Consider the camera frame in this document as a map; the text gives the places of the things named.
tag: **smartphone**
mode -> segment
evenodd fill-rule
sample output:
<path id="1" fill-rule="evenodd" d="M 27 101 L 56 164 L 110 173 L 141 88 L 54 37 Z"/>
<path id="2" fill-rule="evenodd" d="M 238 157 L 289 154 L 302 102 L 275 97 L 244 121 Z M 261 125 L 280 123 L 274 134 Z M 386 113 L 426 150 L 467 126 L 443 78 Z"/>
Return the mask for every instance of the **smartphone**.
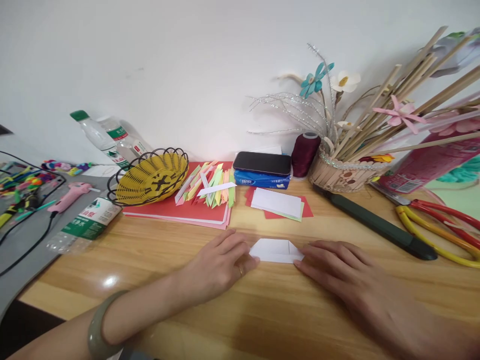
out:
<path id="1" fill-rule="evenodd" d="M 290 174 L 292 157 L 263 152 L 240 151 L 233 168 L 240 171 L 287 177 Z"/>

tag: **glue gun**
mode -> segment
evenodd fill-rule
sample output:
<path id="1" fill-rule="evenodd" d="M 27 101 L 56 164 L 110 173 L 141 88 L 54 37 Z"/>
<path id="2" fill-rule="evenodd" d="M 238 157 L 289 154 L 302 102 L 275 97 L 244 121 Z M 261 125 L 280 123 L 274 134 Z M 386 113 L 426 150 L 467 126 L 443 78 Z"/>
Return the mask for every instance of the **glue gun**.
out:
<path id="1" fill-rule="evenodd" d="M 50 206 L 47 211 L 63 213 L 72 205 L 82 194 L 88 193 L 92 190 L 92 185 L 86 182 L 71 182 L 68 184 L 70 190 L 60 198 L 60 200 L 53 206 Z"/>

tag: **teal flower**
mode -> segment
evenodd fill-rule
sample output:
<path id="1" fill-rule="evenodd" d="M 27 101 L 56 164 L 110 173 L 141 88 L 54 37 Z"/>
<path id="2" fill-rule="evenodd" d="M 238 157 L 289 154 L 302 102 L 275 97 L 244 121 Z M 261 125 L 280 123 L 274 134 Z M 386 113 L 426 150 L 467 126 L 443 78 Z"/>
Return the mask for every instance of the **teal flower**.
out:
<path id="1" fill-rule="evenodd" d="M 330 71 L 334 68 L 335 64 L 332 62 L 327 66 L 326 69 L 322 71 L 324 68 L 324 63 L 321 62 L 320 65 L 316 68 L 315 76 L 311 73 L 308 74 L 306 80 L 301 83 L 302 90 L 300 92 L 300 96 L 305 97 L 308 99 L 310 94 L 313 92 L 319 92 L 322 90 L 322 79 L 327 74 L 327 71 Z"/>

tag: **black wire basket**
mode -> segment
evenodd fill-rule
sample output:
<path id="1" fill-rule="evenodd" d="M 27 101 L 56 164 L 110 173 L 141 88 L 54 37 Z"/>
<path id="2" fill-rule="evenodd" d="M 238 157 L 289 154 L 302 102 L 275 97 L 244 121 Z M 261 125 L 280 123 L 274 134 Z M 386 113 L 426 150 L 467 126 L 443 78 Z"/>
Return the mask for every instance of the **black wire basket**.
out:
<path id="1" fill-rule="evenodd" d="M 108 199 L 121 207 L 154 203 L 171 196 L 184 183 L 189 156 L 181 148 L 158 148 L 130 162 L 108 179 Z"/>

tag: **pink flower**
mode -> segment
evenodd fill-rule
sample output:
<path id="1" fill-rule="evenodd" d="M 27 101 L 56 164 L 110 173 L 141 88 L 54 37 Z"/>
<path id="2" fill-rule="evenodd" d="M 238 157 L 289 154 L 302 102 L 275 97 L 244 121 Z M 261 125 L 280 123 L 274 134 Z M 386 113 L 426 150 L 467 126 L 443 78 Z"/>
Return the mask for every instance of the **pink flower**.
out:
<path id="1" fill-rule="evenodd" d="M 448 136 L 454 132 L 469 133 L 478 129 L 480 129 L 480 118 L 472 117 L 470 119 L 460 120 L 452 124 L 434 127 L 430 130 L 430 132 L 438 133 L 440 136 Z"/>
<path id="2" fill-rule="evenodd" d="M 382 109 L 379 107 L 374 107 L 372 108 L 372 110 L 377 113 L 390 115 L 391 118 L 390 120 L 388 120 L 388 125 L 398 126 L 402 122 L 404 122 L 405 125 L 408 126 L 408 128 L 411 130 L 412 133 L 414 133 L 415 135 L 418 134 L 419 130 L 414 124 L 412 124 L 410 120 L 415 120 L 422 124 L 426 124 L 427 121 L 423 117 L 412 114 L 415 111 L 415 107 L 412 103 L 408 103 L 400 107 L 399 101 L 395 95 L 391 96 L 391 100 L 393 102 L 393 110 Z"/>

